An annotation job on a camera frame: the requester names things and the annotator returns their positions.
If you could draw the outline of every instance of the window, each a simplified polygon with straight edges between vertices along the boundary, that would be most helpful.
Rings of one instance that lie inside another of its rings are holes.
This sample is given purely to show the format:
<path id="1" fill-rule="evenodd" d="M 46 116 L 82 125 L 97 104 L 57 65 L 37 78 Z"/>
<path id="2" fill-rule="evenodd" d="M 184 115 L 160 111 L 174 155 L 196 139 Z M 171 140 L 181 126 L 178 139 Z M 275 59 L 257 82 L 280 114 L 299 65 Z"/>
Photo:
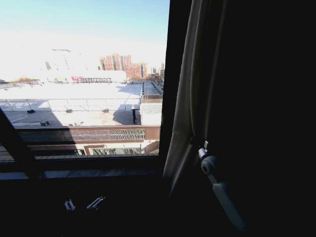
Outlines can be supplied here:
<path id="1" fill-rule="evenodd" d="M 168 0 L 1 8 L 0 108 L 33 156 L 158 153 Z"/>

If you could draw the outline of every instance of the blue sky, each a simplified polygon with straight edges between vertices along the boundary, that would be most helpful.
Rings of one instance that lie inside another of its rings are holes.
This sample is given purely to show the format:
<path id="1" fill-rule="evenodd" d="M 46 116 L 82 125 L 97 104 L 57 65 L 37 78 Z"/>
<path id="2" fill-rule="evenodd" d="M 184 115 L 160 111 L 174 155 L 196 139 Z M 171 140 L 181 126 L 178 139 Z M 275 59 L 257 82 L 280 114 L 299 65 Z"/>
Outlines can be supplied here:
<path id="1" fill-rule="evenodd" d="M 169 0 L 4 0 L 2 47 L 129 53 L 158 66 L 165 57 L 168 14 Z"/>

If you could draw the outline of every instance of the fence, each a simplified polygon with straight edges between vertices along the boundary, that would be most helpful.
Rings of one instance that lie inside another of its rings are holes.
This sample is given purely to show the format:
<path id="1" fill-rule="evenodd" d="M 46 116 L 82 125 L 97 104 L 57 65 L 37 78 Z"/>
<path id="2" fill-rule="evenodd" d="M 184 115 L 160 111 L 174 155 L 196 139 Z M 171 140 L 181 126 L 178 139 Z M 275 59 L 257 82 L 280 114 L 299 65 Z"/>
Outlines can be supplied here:
<path id="1" fill-rule="evenodd" d="M 140 99 L 0 99 L 3 111 L 130 111 Z"/>
<path id="2" fill-rule="evenodd" d="M 116 126 L 70 126 L 17 128 L 21 138 L 28 145 L 119 143 L 159 140 L 160 126 L 116 125 Z"/>

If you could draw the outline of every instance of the distant building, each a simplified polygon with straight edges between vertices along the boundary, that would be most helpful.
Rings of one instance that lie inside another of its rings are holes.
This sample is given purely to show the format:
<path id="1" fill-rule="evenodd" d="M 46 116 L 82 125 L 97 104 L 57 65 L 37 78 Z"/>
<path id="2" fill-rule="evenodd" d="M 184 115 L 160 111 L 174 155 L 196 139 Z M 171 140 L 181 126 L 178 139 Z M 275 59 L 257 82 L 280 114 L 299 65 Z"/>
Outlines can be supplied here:
<path id="1" fill-rule="evenodd" d="M 102 71 L 124 71 L 128 79 L 146 78 L 147 63 L 132 63 L 131 55 L 120 56 L 119 54 L 100 57 L 99 70 Z"/>
<path id="2" fill-rule="evenodd" d="M 88 70 L 81 53 L 73 53 L 68 49 L 52 49 L 46 57 L 45 66 L 48 71 Z"/>
<path id="3" fill-rule="evenodd" d="M 160 76 L 161 76 L 161 79 L 164 79 L 164 70 L 160 71 Z"/>

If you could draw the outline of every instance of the high-rise building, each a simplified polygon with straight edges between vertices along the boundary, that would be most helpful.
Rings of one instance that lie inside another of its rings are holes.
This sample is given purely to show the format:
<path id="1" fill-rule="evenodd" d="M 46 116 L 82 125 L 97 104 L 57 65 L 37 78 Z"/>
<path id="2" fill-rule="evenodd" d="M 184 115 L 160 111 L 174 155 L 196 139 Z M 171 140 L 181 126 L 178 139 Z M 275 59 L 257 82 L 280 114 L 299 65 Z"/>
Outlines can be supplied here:
<path id="1" fill-rule="evenodd" d="M 100 70 L 115 71 L 113 56 L 100 57 Z"/>
<path id="2" fill-rule="evenodd" d="M 161 76 L 161 79 L 164 79 L 164 70 L 160 71 L 160 76 Z"/>
<path id="3" fill-rule="evenodd" d="M 141 71 L 142 78 L 146 78 L 147 77 L 147 63 L 142 62 L 140 67 L 141 67 L 140 71 Z"/>
<path id="4" fill-rule="evenodd" d="M 120 55 L 117 53 L 114 53 L 112 55 L 112 58 L 113 58 L 113 64 L 114 64 L 114 71 L 123 71 Z"/>
<path id="5" fill-rule="evenodd" d="M 100 57 L 99 69 L 103 71 L 125 71 L 128 79 L 141 79 L 147 77 L 147 63 L 132 63 L 131 55 L 120 56 L 115 53 Z"/>

